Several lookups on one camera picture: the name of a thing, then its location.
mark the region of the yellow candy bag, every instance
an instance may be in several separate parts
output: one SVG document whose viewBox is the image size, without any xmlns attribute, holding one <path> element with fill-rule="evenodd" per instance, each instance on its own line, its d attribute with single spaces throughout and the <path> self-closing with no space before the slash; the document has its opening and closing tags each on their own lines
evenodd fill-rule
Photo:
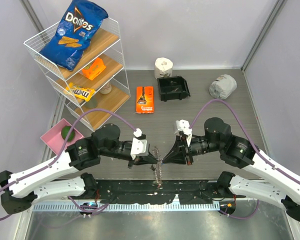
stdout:
<svg viewBox="0 0 300 240">
<path fill-rule="evenodd" d="M 73 82 L 70 82 L 69 87 L 66 87 L 65 90 L 67 90 L 68 92 L 70 92 L 71 90 L 76 98 L 83 99 L 86 102 L 89 102 L 92 95 L 95 93 L 94 89 L 76 86 Z"/>
</svg>

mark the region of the doritos logo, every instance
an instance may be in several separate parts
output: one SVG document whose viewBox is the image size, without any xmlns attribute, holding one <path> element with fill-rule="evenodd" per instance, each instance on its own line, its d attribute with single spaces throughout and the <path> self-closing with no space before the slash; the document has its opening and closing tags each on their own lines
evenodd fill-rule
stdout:
<svg viewBox="0 0 300 240">
<path fill-rule="evenodd" d="M 79 9 L 75 6 L 74 7 L 74 14 L 68 12 L 65 16 L 65 20 L 67 22 L 73 23 L 73 32 L 75 33 L 80 28 L 84 28 L 87 31 L 90 31 L 94 26 L 89 24 Z"/>
</svg>

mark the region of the orange package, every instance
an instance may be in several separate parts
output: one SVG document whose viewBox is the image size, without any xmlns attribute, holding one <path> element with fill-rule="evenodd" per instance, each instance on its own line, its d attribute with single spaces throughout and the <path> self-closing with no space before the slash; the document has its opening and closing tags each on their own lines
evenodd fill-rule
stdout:
<svg viewBox="0 0 300 240">
<path fill-rule="evenodd" d="M 135 105 L 137 114 L 153 114 L 155 112 L 154 87 L 137 86 Z"/>
<path fill-rule="evenodd" d="M 89 63 L 81 70 L 81 74 L 85 76 L 87 79 L 91 81 L 95 79 L 103 70 L 105 70 L 106 66 L 104 61 L 101 58 L 97 57 L 92 63 Z"/>
</svg>

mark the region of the pink tray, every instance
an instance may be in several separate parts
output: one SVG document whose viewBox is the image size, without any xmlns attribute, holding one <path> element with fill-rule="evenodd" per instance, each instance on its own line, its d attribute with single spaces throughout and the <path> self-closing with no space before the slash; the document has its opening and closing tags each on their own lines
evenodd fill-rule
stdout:
<svg viewBox="0 0 300 240">
<path fill-rule="evenodd" d="M 48 145 L 49 148 L 55 153 L 58 154 L 62 144 L 64 144 L 64 139 L 61 136 L 61 130 L 65 126 L 71 126 L 71 124 L 62 118 L 56 125 L 54 125 L 49 131 L 47 131 L 44 135 L 42 135 L 40 138 L 42 141 L 44 141 L 45 144 Z M 74 144 L 77 140 L 82 139 L 84 136 L 74 128 L 75 136 L 74 139 L 70 142 L 67 142 L 65 145 L 65 149 L 67 146 Z"/>
</svg>

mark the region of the blue chip bag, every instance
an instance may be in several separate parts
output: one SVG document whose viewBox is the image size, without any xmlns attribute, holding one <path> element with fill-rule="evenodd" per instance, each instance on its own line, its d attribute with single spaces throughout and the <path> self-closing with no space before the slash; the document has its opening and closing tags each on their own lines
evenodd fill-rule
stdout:
<svg viewBox="0 0 300 240">
<path fill-rule="evenodd" d="M 73 71 L 91 38 L 100 28 L 107 12 L 88 0 L 72 0 L 55 35 L 40 54 L 61 67 Z"/>
</svg>

